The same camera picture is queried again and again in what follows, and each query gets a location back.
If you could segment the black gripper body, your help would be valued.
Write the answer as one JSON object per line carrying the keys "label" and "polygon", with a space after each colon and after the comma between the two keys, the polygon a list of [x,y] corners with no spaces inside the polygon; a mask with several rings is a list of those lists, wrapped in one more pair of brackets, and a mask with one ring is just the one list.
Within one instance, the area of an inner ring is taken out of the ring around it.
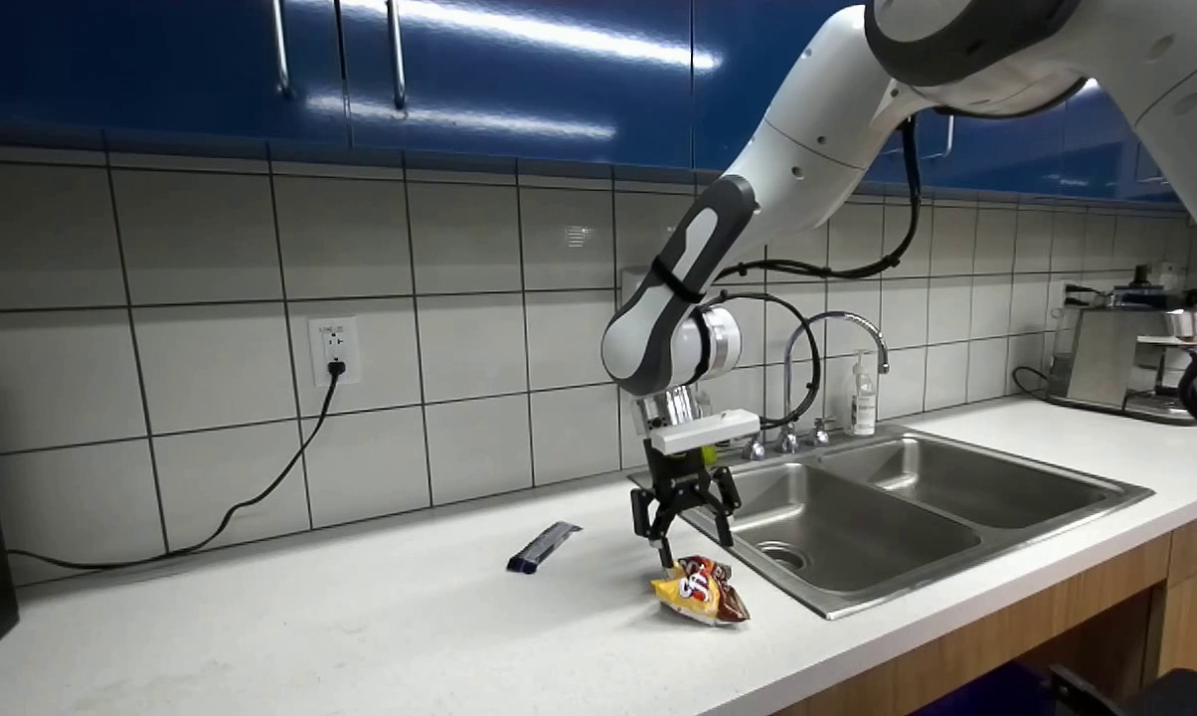
{"label": "black gripper body", "polygon": [[687,454],[649,454],[651,493],[661,504],[661,523],[671,523],[686,509],[712,504],[712,475],[731,475],[716,447],[701,447]]}

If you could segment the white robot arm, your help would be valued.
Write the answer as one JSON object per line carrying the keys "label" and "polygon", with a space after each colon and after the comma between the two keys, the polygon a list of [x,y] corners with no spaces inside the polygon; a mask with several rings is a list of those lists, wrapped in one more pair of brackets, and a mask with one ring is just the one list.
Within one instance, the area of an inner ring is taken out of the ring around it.
{"label": "white robot arm", "polygon": [[746,150],[671,228],[602,337],[661,398],[731,366],[723,259],[825,228],[922,113],[1013,121],[1104,86],[1197,222],[1197,0],[856,0],[805,43]]}

